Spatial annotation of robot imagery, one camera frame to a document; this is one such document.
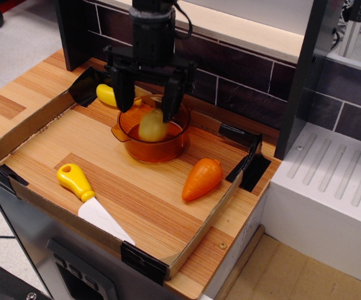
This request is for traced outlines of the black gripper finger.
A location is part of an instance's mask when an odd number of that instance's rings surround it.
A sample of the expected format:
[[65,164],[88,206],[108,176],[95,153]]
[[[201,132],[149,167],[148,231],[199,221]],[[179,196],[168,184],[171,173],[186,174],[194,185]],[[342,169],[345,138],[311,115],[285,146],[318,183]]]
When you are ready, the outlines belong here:
[[110,73],[116,105],[121,112],[125,113],[134,103],[135,73],[118,66],[113,66]]
[[177,114],[185,94],[195,88],[195,72],[174,72],[164,84],[164,95],[161,100],[163,122],[168,123]]

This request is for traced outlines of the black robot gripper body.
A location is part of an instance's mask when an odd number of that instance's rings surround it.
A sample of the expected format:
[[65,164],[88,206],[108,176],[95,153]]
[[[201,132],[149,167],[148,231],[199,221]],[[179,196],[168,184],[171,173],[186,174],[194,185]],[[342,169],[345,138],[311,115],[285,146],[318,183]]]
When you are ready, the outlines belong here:
[[175,54],[175,40],[187,39],[193,32],[190,18],[188,32],[175,29],[176,13],[186,16],[177,1],[133,1],[129,9],[132,46],[107,46],[106,70],[114,86],[133,86],[135,81],[165,85],[173,82],[193,86],[196,64]]

